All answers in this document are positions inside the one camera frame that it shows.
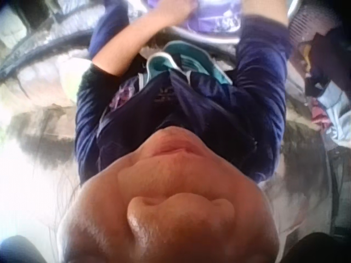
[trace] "purple bag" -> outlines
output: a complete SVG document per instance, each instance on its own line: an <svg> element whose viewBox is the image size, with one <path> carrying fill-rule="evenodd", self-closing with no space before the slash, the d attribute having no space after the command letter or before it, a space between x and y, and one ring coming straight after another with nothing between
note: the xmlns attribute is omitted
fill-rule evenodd
<svg viewBox="0 0 351 263"><path fill-rule="evenodd" d="M159 0L148 0L155 7ZM199 0L197 12L183 25L190 31L228 33L240 28L241 0Z"/></svg>

